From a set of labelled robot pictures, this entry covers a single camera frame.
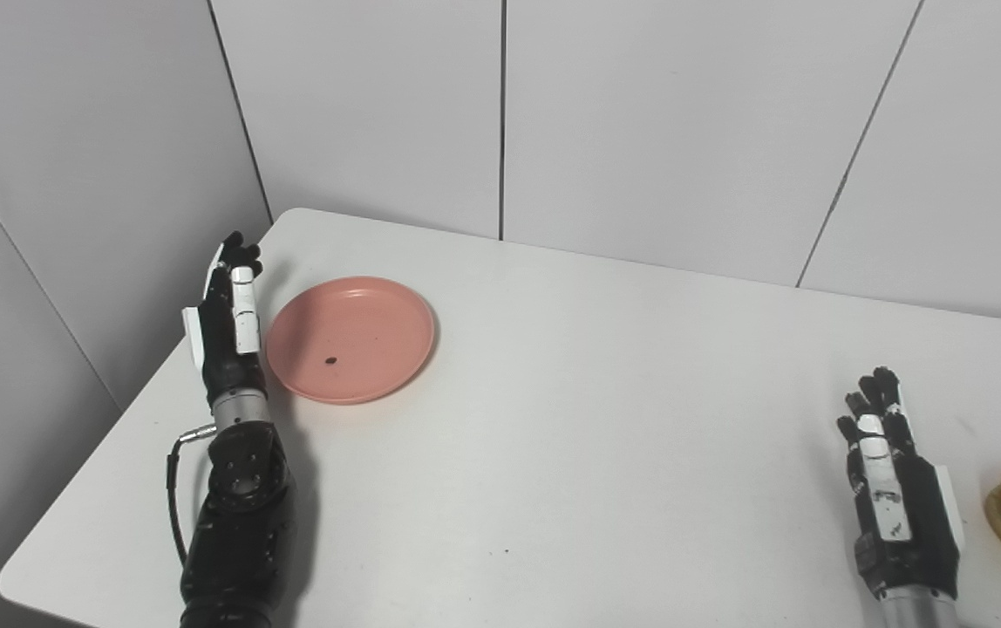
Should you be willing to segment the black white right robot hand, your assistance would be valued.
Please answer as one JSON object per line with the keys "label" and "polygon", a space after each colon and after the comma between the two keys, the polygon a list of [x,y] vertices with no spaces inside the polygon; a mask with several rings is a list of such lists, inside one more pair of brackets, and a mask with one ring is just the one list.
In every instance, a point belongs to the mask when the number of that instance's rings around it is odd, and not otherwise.
{"label": "black white right robot hand", "polygon": [[846,475],[858,515],[856,569],[871,595],[916,587],[958,598],[962,550],[936,466],[919,454],[900,380],[878,366],[846,396],[836,421],[846,441]]}

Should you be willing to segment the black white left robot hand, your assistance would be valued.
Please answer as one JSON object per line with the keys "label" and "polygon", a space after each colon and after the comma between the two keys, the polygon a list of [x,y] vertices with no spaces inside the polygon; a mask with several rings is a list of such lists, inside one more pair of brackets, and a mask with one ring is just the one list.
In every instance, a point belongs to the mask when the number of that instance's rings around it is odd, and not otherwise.
{"label": "black white left robot hand", "polygon": [[260,254],[260,246],[245,243],[241,231],[227,235],[207,267],[201,301],[182,310],[191,360],[210,408],[232,393],[267,391],[255,311],[254,281],[264,270]]}

